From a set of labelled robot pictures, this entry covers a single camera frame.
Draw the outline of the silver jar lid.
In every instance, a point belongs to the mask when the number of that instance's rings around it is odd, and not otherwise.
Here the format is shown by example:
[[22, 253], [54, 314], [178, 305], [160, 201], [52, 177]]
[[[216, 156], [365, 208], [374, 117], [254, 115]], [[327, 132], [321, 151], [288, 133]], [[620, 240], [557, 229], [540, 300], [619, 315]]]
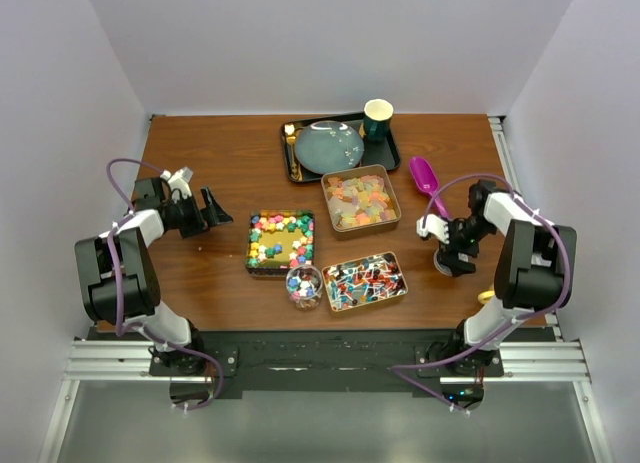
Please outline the silver jar lid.
[[436, 269], [450, 277], [455, 276], [456, 265], [458, 263], [458, 256], [456, 253], [451, 253], [445, 250], [437, 250], [433, 256], [434, 266]]

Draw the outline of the gold tin of star candies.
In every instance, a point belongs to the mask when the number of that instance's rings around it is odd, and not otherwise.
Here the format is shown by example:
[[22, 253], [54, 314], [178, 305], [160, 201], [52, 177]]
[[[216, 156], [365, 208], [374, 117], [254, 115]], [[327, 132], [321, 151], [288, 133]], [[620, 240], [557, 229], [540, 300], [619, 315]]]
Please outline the gold tin of star candies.
[[285, 277], [316, 258], [311, 210], [258, 210], [249, 216], [245, 269], [253, 277]]

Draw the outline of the purple plastic scoop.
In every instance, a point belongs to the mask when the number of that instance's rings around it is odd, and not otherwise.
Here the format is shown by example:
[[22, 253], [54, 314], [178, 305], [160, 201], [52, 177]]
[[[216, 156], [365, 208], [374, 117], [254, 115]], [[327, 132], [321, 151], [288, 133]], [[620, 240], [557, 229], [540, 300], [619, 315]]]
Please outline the purple plastic scoop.
[[444, 202], [435, 196], [439, 190], [439, 181], [430, 163], [424, 157], [414, 156], [409, 161], [409, 171], [418, 191], [429, 197], [441, 217], [449, 219], [450, 214]]

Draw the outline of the clear glass jar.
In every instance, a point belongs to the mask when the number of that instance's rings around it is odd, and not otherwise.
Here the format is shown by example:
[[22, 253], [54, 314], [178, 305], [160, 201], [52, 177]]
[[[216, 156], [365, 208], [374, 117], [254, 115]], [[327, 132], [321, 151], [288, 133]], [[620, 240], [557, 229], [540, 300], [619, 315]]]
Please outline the clear glass jar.
[[290, 301], [297, 309], [313, 310], [319, 305], [322, 298], [322, 274], [310, 264], [296, 266], [287, 273], [285, 288]]

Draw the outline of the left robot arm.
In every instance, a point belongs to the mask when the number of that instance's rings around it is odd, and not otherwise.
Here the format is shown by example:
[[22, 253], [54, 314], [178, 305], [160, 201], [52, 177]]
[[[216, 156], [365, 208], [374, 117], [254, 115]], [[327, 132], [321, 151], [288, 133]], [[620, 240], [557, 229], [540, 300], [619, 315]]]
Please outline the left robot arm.
[[202, 208], [182, 176], [140, 179], [122, 220], [74, 247], [88, 317], [112, 325], [119, 336], [138, 333], [151, 342], [159, 364], [185, 375], [199, 375], [211, 362], [194, 324], [162, 300], [149, 247], [172, 230], [186, 239], [233, 222], [209, 188], [201, 195]]

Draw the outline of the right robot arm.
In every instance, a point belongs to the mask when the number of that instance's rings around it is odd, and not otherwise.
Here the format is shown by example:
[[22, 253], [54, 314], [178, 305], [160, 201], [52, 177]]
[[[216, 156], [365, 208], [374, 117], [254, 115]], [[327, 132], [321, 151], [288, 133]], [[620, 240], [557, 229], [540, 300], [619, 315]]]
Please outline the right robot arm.
[[430, 214], [424, 229], [435, 237], [436, 267], [453, 277], [475, 271], [480, 241], [499, 233], [503, 247], [494, 273], [494, 295], [464, 319], [444, 343], [428, 350], [431, 365], [459, 376], [487, 366], [501, 343], [526, 320], [568, 303], [576, 231], [555, 225], [527, 207], [519, 195], [480, 179], [469, 188], [466, 218]]

